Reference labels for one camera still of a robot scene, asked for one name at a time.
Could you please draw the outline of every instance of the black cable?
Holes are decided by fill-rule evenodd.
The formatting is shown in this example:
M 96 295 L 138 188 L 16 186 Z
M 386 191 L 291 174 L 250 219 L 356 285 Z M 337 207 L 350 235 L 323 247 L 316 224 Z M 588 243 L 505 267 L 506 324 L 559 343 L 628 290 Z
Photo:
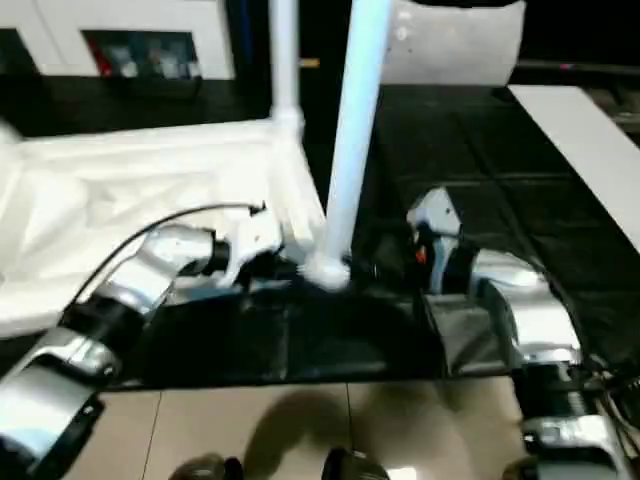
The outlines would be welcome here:
M 147 224 L 146 226 L 142 227 L 141 229 L 139 229 L 135 233 L 129 235 L 129 237 L 127 237 L 126 240 L 124 240 L 120 245 L 118 245 L 96 267 L 96 269 L 91 273 L 91 275 L 89 275 L 89 277 L 80 286 L 80 288 L 78 289 L 76 294 L 73 296 L 73 298 L 69 302 L 69 305 L 73 305 L 74 303 L 77 303 L 78 299 L 84 293 L 84 291 L 87 289 L 87 287 L 96 279 L 96 277 L 98 275 L 100 275 L 100 273 L 102 273 L 102 271 L 105 268 L 107 268 L 107 266 L 113 261 L 113 259 L 116 258 L 116 256 L 118 256 L 120 254 L 120 252 L 122 252 L 122 250 L 124 250 L 127 246 L 129 246 L 131 244 L 131 242 L 133 242 L 134 240 L 140 238 L 145 233 L 148 233 L 151 230 L 154 230 L 154 229 L 158 228 L 163 223 L 170 222 L 171 220 L 175 220 L 176 218 L 184 217 L 185 215 L 191 215 L 191 214 L 194 214 L 194 213 L 200 213 L 200 212 L 205 212 L 205 211 L 209 211 L 209 210 L 221 210 L 221 209 L 227 209 L 227 208 L 229 208 L 229 209 L 231 209 L 231 208 L 234 208 L 234 209 L 235 208 L 248 209 L 249 213 L 253 215 L 254 213 L 257 213 L 260 210 L 262 210 L 264 207 L 257 207 L 255 205 L 251 205 L 249 203 L 212 203 L 212 204 L 207 204 L 207 205 L 201 205 L 199 207 L 185 208 L 183 210 L 179 210 L 177 212 L 172 213 L 171 215 L 167 215 L 167 216 L 162 217 L 162 218 L 160 218 L 160 219 L 158 219 L 158 220 L 156 220 L 154 222 L 151 222 L 151 223 Z

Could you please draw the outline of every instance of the white cylinder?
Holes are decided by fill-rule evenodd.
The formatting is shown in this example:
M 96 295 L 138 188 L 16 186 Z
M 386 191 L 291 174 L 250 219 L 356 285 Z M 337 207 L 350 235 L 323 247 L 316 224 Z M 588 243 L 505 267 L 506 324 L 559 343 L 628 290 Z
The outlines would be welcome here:
M 298 105 L 298 1 L 270 0 L 271 116 L 296 130 L 302 120 Z
M 342 82 L 326 230 L 325 257 L 351 247 L 378 100 L 392 0 L 354 0 Z

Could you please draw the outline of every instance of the white panel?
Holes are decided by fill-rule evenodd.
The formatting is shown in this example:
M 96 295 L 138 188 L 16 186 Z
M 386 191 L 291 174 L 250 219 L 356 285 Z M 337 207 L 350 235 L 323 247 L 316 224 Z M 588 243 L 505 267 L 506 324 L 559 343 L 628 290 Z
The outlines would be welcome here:
M 191 32 L 204 78 L 234 77 L 221 1 L 36 0 L 72 75 L 98 75 L 81 30 Z
M 32 0 L 0 0 L 0 28 L 15 28 L 43 75 L 65 75 L 67 67 Z
M 640 252 L 640 150 L 578 88 L 511 91 Z

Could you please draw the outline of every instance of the beige floor tile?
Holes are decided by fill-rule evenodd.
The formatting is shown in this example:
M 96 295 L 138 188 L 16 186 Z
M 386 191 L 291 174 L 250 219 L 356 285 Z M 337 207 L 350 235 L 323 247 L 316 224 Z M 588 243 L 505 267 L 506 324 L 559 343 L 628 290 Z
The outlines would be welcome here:
M 240 459 L 247 478 L 317 480 L 349 443 L 344 384 L 165 392 L 145 480 L 211 452 Z
M 106 411 L 65 480 L 140 480 L 160 393 L 103 395 Z
M 403 478 L 498 480 L 524 455 L 507 379 L 350 384 L 349 396 L 355 448 L 409 467 Z

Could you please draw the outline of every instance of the styrofoam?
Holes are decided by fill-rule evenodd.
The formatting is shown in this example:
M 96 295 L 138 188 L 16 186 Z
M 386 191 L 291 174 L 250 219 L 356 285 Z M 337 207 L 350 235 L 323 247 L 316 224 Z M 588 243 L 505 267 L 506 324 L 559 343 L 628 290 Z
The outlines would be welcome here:
M 310 248 L 323 227 L 304 151 L 270 120 L 5 143 L 0 169 L 14 178 L 0 183 L 0 231 L 12 236 L 0 238 L 0 251 L 16 238 L 19 248 L 0 263 L 0 338 L 54 324 L 115 246 L 176 210 L 265 204 L 291 251 Z M 215 211 L 185 221 L 224 235 L 247 215 Z

